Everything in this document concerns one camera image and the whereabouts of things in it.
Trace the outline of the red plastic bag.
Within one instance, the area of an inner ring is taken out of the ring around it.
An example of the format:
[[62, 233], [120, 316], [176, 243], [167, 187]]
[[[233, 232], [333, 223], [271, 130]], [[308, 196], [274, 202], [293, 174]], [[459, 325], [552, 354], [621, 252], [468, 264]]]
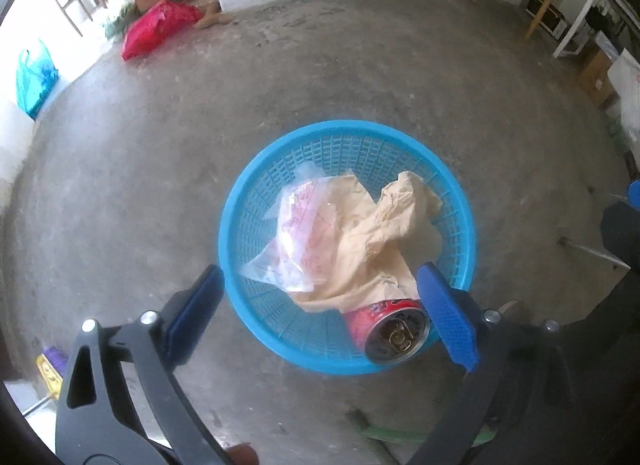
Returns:
[[201, 17], [203, 13], [194, 6], [161, 0], [130, 26], [120, 55], [128, 61], [149, 54]]

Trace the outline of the cardboard box on floor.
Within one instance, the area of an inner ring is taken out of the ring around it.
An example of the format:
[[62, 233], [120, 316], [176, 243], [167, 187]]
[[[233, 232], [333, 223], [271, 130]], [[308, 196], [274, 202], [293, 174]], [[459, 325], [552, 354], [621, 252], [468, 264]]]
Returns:
[[589, 58], [578, 75], [578, 85], [596, 107], [601, 107], [616, 95], [608, 79], [608, 70], [611, 66], [611, 59], [605, 52], [599, 50]]

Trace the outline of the blue plastic basket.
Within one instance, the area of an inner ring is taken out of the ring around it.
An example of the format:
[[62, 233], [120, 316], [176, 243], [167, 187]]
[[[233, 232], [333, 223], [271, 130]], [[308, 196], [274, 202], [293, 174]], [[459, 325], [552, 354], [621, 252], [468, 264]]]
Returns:
[[363, 375], [436, 341], [418, 270], [467, 291], [476, 233], [459, 181], [427, 146], [356, 120], [311, 124], [260, 151], [222, 212], [231, 305], [297, 367]]

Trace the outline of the red soda can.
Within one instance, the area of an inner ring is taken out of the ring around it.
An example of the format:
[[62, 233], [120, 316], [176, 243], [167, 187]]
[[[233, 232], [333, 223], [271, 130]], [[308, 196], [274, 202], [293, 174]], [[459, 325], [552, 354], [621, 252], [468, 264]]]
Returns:
[[376, 365], [409, 360], [425, 345], [431, 322], [420, 302], [384, 300], [343, 315], [356, 347]]

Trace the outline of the clear bag with red print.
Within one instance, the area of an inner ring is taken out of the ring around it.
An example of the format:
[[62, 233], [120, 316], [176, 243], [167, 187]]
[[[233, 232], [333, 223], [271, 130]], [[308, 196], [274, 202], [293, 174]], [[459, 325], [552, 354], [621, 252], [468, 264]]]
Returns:
[[264, 218], [277, 222], [276, 234], [241, 267], [252, 281], [285, 293], [310, 294], [329, 277], [337, 250], [337, 210], [333, 177], [313, 162], [295, 167], [292, 184], [279, 193]]

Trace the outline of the crumpled tan paper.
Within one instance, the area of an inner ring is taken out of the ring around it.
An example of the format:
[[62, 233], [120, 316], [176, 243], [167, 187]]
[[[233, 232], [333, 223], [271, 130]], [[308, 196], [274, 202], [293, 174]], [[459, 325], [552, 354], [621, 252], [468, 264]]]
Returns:
[[383, 300], [417, 299], [416, 270], [434, 263], [442, 235], [433, 222], [442, 199], [416, 173], [404, 170], [373, 199], [353, 174], [333, 177], [337, 250], [326, 282], [294, 303], [318, 313], [352, 312]]

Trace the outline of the blue plastic bag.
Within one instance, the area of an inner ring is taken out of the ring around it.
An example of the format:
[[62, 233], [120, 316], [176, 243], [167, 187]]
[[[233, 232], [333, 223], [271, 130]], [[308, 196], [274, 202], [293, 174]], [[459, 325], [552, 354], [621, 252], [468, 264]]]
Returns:
[[35, 120], [58, 82], [58, 68], [42, 40], [37, 40], [18, 56], [15, 77], [16, 102]]

